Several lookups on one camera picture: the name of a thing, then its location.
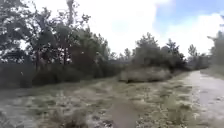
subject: bush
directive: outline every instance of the bush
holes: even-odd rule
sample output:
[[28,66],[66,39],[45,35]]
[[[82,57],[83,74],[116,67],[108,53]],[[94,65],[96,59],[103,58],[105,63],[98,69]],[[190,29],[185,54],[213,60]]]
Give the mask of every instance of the bush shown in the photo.
[[169,78],[171,78],[169,70],[157,67],[127,70],[118,76],[119,81],[125,82],[153,82]]
[[50,70],[41,70],[32,80],[33,85],[57,84],[61,82],[77,82],[83,74],[74,68],[53,67]]

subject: foliage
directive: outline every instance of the foliage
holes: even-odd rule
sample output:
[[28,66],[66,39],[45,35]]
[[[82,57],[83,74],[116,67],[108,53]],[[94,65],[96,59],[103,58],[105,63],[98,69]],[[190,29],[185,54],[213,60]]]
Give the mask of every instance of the foliage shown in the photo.
[[166,46],[160,48],[157,41],[149,33],[137,41],[134,64],[140,67],[162,66],[171,70],[184,69],[184,55],[179,52],[179,46],[169,39]]
[[209,67],[210,56],[198,53],[196,47],[193,44],[190,45],[188,52],[190,54],[190,57],[188,58],[189,69],[198,70]]
[[223,55],[224,55],[224,34],[219,31],[215,38],[209,37],[214,42],[214,47],[211,49],[212,64],[214,65],[224,65]]

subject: dirt path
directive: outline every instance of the dirt path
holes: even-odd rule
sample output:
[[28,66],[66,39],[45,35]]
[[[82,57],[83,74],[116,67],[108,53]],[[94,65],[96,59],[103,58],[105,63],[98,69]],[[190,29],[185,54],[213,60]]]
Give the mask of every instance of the dirt path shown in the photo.
[[184,82],[193,86],[192,100],[208,127],[223,128],[224,80],[195,71]]

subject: cloud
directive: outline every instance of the cloud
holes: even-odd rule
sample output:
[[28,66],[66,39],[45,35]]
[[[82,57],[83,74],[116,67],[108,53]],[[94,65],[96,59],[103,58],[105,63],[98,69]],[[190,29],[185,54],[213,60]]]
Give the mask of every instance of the cloud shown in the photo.
[[220,15],[200,15],[196,18],[187,19],[178,25],[171,25],[166,32],[164,39],[171,38],[180,45],[180,50],[188,55],[188,47],[194,44],[198,52],[208,53],[213,42],[207,36],[216,36],[223,23]]
[[170,0],[78,0],[80,10],[91,16],[92,31],[101,33],[117,53],[134,48],[135,41],[153,30],[157,5]]

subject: grass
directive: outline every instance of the grass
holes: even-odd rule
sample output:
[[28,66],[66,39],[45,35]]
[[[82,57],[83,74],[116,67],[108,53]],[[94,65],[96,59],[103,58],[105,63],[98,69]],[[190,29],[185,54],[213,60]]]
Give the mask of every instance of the grass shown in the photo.
[[200,72],[206,75],[224,79],[224,68],[222,66],[211,66],[210,68],[201,70]]
[[188,103],[188,93],[192,88],[179,81],[181,78],[178,76],[166,82],[130,84],[104,79],[76,85],[66,84],[64,88],[63,85],[56,85],[56,88],[51,86],[54,89],[50,93],[47,93],[50,87],[37,88],[36,91],[41,92],[33,95],[33,106],[29,106],[29,109],[41,122],[39,128],[71,128],[76,125],[81,128],[87,125],[104,127],[102,125],[106,125],[105,122],[123,127],[127,123],[120,120],[132,116],[136,119],[127,121],[138,128],[196,128],[192,118],[194,108]]

